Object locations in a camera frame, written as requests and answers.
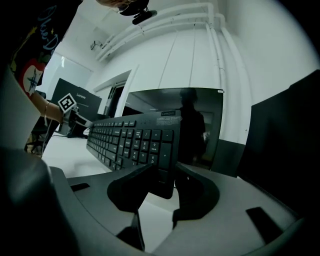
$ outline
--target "lenovo logo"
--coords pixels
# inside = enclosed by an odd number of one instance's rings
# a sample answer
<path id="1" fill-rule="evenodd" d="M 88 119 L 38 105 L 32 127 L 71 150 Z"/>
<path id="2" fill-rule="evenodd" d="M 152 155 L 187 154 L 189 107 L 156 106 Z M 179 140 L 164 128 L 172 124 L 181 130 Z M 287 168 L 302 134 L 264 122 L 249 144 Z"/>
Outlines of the lenovo logo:
<path id="1" fill-rule="evenodd" d="M 176 111 L 164 111 L 161 113 L 162 117 L 166 117 L 166 116 L 175 116 L 176 115 Z"/>
<path id="2" fill-rule="evenodd" d="M 80 97 L 80 98 L 82 98 L 82 99 L 86 99 L 86 97 L 85 96 L 82 96 L 82 95 L 80 95 L 80 94 L 76 94 L 78 97 Z"/>

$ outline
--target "black keyboard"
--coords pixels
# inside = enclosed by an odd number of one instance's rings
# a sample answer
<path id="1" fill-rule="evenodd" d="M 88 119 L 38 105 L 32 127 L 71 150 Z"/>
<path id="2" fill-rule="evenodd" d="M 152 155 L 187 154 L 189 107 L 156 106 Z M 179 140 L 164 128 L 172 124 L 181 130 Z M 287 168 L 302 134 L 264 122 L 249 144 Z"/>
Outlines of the black keyboard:
<path id="1" fill-rule="evenodd" d="M 112 171 L 152 164 L 158 183 L 151 193 L 170 199 L 178 160 L 181 113 L 165 111 L 94 122 L 87 149 Z"/>

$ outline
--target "printed shirt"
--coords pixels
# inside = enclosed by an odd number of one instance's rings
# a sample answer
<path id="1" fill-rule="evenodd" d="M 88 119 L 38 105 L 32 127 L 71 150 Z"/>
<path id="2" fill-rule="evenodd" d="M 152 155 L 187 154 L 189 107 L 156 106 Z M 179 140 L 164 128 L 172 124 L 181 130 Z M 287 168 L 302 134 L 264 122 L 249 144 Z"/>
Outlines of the printed shirt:
<path id="1" fill-rule="evenodd" d="M 41 85 L 46 65 L 65 36 L 82 0 L 30 1 L 24 33 L 9 61 L 25 94 L 30 97 Z"/>

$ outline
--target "ceiling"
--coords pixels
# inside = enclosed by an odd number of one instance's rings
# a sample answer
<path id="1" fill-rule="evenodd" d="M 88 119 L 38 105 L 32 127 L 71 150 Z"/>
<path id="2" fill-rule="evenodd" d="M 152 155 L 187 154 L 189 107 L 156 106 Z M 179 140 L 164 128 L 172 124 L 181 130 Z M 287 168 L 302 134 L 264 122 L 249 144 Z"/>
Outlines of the ceiling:
<path id="1" fill-rule="evenodd" d="M 217 0 L 150 0 L 148 8 L 150 10 L 161 11 L 178 5 L 199 2 L 214 3 Z M 79 6 L 77 13 L 103 31 L 107 36 L 119 34 L 132 25 L 133 20 L 133 17 L 119 15 L 108 7 L 100 5 L 96 0 L 84 0 Z"/>

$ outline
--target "black monitor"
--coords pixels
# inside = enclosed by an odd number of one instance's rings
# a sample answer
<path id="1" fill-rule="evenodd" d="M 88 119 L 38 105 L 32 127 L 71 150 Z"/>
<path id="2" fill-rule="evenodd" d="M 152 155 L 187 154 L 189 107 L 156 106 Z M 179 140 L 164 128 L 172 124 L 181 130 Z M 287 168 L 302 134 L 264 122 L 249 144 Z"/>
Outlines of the black monitor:
<path id="1" fill-rule="evenodd" d="M 56 85 L 51 99 L 51 103 L 58 104 L 58 101 L 69 93 L 76 101 L 77 107 L 79 107 L 79 114 L 81 116 L 92 122 L 100 118 L 98 110 L 102 99 L 81 87 L 75 86 L 74 84 L 63 80 L 62 78 L 59 79 Z M 85 129 L 86 127 L 76 124 L 74 127 L 71 128 L 68 137 L 85 138 L 86 136 L 84 136 L 83 134 Z"/>
<path id="2" fill-rule="evenodd" d="M 178 161 L 210 170 L 220 135 L 223 91 L 172 88 L 129 93 L 122 116 L 181 110 Z"/>

